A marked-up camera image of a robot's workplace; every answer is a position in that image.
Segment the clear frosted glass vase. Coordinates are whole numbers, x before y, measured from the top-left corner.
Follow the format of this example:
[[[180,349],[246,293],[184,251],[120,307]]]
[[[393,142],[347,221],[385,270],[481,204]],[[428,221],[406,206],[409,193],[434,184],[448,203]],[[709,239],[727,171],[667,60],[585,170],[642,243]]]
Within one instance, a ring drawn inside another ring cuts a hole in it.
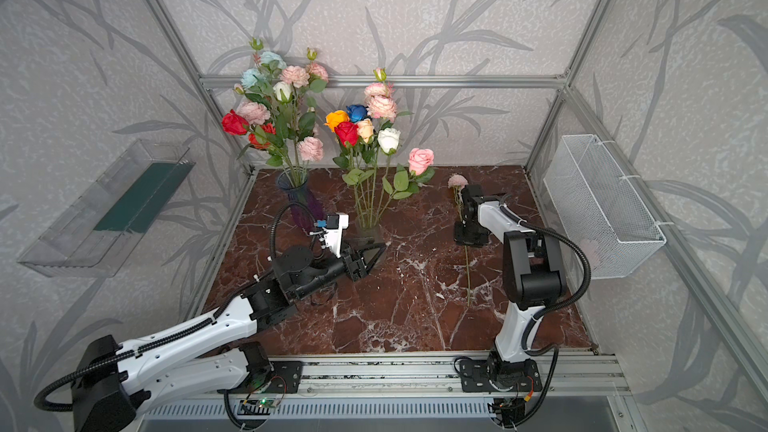
[[[367,220],[358,217],[355,221],[355,230],[353,239],[358,248],[385,242],[378,223],[370,225]]]

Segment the blue rose stem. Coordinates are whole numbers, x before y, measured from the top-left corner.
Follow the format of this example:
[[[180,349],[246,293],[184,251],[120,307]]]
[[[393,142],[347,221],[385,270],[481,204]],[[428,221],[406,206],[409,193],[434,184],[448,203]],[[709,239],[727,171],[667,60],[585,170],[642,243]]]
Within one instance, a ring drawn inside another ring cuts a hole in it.
[[[347,113],[350,121],[349,130],[355,127],[358,136],[370,136],[373,132],[373,125],[368,115],[368,109],[360,104],[353,104],[347,107]]]

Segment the small pink flower stem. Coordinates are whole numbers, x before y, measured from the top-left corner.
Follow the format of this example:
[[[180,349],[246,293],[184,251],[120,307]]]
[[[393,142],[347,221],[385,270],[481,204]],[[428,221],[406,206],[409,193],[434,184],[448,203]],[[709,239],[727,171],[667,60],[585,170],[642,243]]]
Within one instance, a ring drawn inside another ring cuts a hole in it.
[[[319,162],[324,157],[323,142],[319,138],[319,127],[314,124],[311,129],[298,130],[291,148],[293,162],[290,167],[290,178],[293,186],[305,182],[308,176],[308,165]]]

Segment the red rose stem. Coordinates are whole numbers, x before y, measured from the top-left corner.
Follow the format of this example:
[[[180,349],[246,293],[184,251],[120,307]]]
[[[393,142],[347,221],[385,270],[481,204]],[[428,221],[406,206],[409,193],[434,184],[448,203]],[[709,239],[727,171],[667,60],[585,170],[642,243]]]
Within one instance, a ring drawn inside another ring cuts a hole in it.
[[[342,180],[353,190],[356,219],[362,219],[361,181],[365,165],[362,163],[362,151],[359,142],[358,127],[351,121],[339,123],[334,132],[338,138],[341,152],[334,162],[344,170]]]
[[[289,165],[288,149],[273,123],[256,124],[250,127],[248,134],[250,145],[266,152],[266,164],[270,167],[287,167]]]
[[[250,150],[257,150],[250,145],[248,139],[250,127],[256,124],[249,124],[244,117],[236,113],[234,110],[231,110],[227,115],[223,117],[222,128],[226,133],[233,136],[244,136],[247,139],[246,144],[241,148],[237,155],[238,159],[243,158]]]

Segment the pale pink peony stem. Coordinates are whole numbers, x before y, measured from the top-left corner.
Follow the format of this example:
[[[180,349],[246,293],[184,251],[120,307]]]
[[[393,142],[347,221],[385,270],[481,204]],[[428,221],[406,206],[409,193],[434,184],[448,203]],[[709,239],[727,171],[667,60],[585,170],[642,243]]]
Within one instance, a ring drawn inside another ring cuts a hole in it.
[[[464,224],[464,212],[463,212],[463,199],[461,196],[462,190],[468,185],[467,179],[461,174],[452,174],[448,179],[448,187],[453,193],[454,203],[457,209],[458,221],[456,225],[462,226]],[[465,277],[467,280],[466,286],[466,299],[467,306],[472,305],[472,292],[471,292],[471,269],[470,269],[470,257],[469,247],[463,246],[465,257]]]

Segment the pink carnation tall stem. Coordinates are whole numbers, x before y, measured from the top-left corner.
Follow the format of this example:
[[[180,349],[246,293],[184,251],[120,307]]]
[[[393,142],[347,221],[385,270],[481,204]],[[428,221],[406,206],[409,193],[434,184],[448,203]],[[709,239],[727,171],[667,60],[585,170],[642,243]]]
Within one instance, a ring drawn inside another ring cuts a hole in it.
[[[292,160],[295,133],[317,124],[315,95],[322,92],[329,81],[327,70],[317,61],[318,55],[317,49],[308,48],[307,64],[288,65],[273,87],[276,103],[280,103],[280,111],[287,116],[288,147]]]

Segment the clear plastic wall bin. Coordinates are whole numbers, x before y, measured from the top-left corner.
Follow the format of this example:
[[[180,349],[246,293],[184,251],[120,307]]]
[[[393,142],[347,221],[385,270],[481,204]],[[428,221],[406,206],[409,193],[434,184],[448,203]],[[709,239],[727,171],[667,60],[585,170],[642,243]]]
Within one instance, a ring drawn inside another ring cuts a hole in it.
[[[18,262],[51,278],[116,275],[194,166],[186,145],[135,140]]]

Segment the striped pink peony stem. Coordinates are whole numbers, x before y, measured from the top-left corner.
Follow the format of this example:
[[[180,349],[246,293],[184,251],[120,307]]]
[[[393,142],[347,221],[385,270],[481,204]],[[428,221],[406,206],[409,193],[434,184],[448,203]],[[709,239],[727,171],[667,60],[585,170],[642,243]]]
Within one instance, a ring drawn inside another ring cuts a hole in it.
[[[370,205],[371,217],[373,219],[377,207],[382,186],[380,184],[382,174],[384,173],[386,158],[381,152],[377,137],[382,129],[394,127],[398,115],[398,106],[394,98],[392,85],[387,81],[386,71],[384,69],[374,70],[375,81],[367,86],[364,91],[364,105],[368,109],[368,115],[374,126],[372,152],[372,173]]]

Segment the orange rose stem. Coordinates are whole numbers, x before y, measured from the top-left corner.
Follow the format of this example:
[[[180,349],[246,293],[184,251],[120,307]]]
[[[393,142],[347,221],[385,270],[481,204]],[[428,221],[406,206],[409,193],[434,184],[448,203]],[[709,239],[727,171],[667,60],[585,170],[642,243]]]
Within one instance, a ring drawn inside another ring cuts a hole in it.
[[[342,110],[337,110],[335,112],[331,112],[326,116],[326,122],[325,125],[335,134],[334,129],[335,127],[341,123],[349,121],[348,113]]]

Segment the pink rose stem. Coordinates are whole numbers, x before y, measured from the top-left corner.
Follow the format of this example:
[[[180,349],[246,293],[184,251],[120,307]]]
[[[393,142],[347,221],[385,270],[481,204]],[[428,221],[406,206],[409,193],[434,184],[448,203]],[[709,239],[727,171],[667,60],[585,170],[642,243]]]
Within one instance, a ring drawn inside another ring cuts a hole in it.
[[[377,225],[393,202],[415,196],[435,174],[435,155],[431,149],[414,148],[410,151],[407,165],[397,165],[393,173],[388,169],[382,174],[381,194],[374,212]]]

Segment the peach rose stem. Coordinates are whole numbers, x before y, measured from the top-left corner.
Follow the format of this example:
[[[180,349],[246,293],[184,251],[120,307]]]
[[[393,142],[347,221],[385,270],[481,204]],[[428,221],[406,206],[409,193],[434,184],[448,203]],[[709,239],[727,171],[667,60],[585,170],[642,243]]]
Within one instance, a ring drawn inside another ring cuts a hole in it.
[[[370,118],[363,119],[357,123],[360,146],[360,166],[367,173],[372,171],[372,142],[374,135],[374,126]],[[371,205],[370,205],[371,177],[368,176],[360,182],[360,219],[362,227],[369,229],[372,227]]]

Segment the purple glass vase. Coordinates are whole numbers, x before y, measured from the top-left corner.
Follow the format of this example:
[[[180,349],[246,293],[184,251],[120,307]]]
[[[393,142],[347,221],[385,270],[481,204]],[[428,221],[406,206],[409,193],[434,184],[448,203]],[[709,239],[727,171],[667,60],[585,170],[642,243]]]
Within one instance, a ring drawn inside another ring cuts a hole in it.
[[[310,189],[308,179],[305,179],[300,185],[294,186],[289,173],[282,172],[277,178],[277,186],[287,195],[289,202],[303,204],[310,211],[307,214],[299,206],[289,208],[295,225],[301,230],[311,232],[316,221],[325,218],[323,205]]]

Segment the white rose stem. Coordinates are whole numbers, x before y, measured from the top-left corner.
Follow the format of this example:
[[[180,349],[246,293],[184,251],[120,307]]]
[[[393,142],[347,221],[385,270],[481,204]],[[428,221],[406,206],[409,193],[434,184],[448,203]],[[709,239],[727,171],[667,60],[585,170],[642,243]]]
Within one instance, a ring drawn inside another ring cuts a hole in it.
[[[378,225],[386,207],[391,200],[391,194],[393,193],[393,186],[388,179],[389,169],[391,167],[392,156],[398,151],[400,144],[401,132],[394,127],[382,129],[377,137],[378,145],[381,152],[385,155],[386,164],[384,173],[381,177],[382,192],[379,199],[379,204],[376,207],[372,224]]]

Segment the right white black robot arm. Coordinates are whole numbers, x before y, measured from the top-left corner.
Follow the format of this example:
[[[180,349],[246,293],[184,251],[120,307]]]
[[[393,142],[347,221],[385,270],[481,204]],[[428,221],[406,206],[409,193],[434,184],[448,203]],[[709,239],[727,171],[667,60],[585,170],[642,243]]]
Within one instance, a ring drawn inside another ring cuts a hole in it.
[[[534,339],[543,318],[574,305],[585,295],[591,282],[591,266],[584,251],[565,235],[538,226],[506,204],[505,197],[483,193],[478,185],[452,187],[459,219],[454,240],[465,247],[483,247],[492,236],[502,245],[502,282],[509,301],[501,331],[494,339],[485,370],[473,363],[467,373],[472,380],[466,391],[537,392],[541,384],[535,359],[549,352],[556,363],[560,346],[547,344],[538,349]],[[584,277],[579,288],[567,296],[567,281],[561,247],[566,246],[581,262]]]

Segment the light blue flower stem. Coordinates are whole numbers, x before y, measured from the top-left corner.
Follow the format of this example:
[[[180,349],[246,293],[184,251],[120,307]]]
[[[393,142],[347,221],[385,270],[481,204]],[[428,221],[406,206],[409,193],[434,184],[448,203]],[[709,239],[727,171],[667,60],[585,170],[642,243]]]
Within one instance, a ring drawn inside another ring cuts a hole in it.
[[[253,65],[242,73],[235,91],[251,102],[274,105],[276,99],[273,87],[287,64],[281,55],[266,50],[261,39],[251,38],[249,46],[252,50]]]

